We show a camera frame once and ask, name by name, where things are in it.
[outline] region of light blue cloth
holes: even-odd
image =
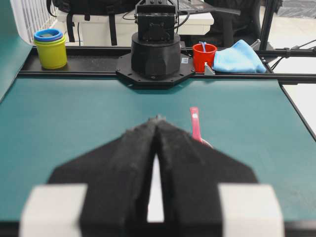
[[[213,69],[224,73],[265,73],[258,55],[242,39],[232,47],[215,53]]]

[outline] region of strap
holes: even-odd
[[[89,4],[89,0],[85,0],[84,3],[85,3],[85,9],[86,9],[86,12],[84,14],[84,20],[85,21],[90,21],[90,4]]]
[[[57,17],[57,16],[53,15],[53,14],[51,13],[51,11],[50,11],[51,1],[52,1],[52,0],[46,0],[47,11],[48,11],[48,13],[49,13],[51,16]]]
[[[117,45],[117,30],[115,27],[115,12],[114,12],[114,6],[110,5],[107,6],[107,13],[109,15],[109,24],[110,24],[110,34],[111,34],[111,45]]]
[[[74,29],[73,29],[74,26],[75,26],[75,24],[73,22],[73,14],[68,13],[68,15],[67,15],[67,31],[68,31],[69,42],[75,42]]]

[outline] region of metal frame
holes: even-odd
[[[297,112],[298,116],[301,118],[306,129],[309,131],[311,136],[316,141],[316,135],[311,130],[310,126],[306,122],[303,115],[300,113],[292,99],[289,97],[288,93],[284,89],[285,84],[298,84],[298,83],[316,83],[316,74],[275,74],[268,65],[271,58],[276,57],[316,57],[316,50],[300,50],[300,49],[276,49],[276,50],[266,50],[268,45],[268,38],[270,33],[270,27],[273,19],[273,13],[276,6],[275,0],[267,0],[266,11],[261,32],[261,45],[260,50],[256,51],[258,56],[263,61],[267,68],[267,73],[265,74],[220,74],[217,73],[214,76],[204,76],[196,74],[192,76],[195,79],[257,79],[257,80],[269,80],[276,79],[284,92],[284,95],[288,98],[289,102],[292,104],[293,108]],[[72,56],[81,58],[82,60],[89,57],[100,57],[100,59],[106,60],[109,58],[115,60],[120,56],[130,53],[129,47],[67,47],[67,55],[69,61],[71,61]],[[186,48],[182,50],[183,54],[192,55],[192,49]],[[82,77],[90,77],[92,79],[110,79],[116,76],[115,69],[113,70],[99,70],[99,71],[83,71],[76,70],[60,70],[60,71],[49,71],[43,70],[42,68],[37,68],[34,70],[34,64],[38,61],[36,48],[33,47],[28,58],[26,59],[24,67],[18,73],[18,77],[67,77],[68,79],[81,79]],[[285,222],[285,236],[286,237],[309,237],[316,236],[316,220],[315,221],[299,221],[299,222]],[[220,231],[221,226],[219,224],[214,224],[214,228]],[[18,236],[19,223],[17,222],[0,222],[0,237],[4,236]],[[152,236],[162,236],[170,235],[170,227],[163,224],[149,224],[146,227],[141,228],[141,231],[137,230],[141,235],[148,233]]]

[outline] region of table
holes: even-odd
[[[19,78],[0,104],[0,221],[18,221],[32,186],[53,168],[161,114],[272,184],[285,221],[316,219],[316,144],[276,80],[187,80],[141,90],[117,78]]]
[[[131,37],[138,31],[137,24],[131,20],[124,20],[123,14],[117,14],[116,30],[118,46],[131,46]],[[180,16],[180,22],[186,16]],[[67,13],[57,11],[57,20],[66,22]],[[129,13],[126,18],[134,18],[134,11]],[[111,46],[109,17],[108,16],[90,16],[90,21],[85,21],[84,15],[74,15],[74,22],[80,22],[83,44],[87,46]],[[179,28],[180,35],[205,35],[214,24],[211,13],[201,13],[190,15],[187,22]]]

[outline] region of white label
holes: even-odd
[[[188,64],[189,63],[189,58],[182,58],[181,63]]]

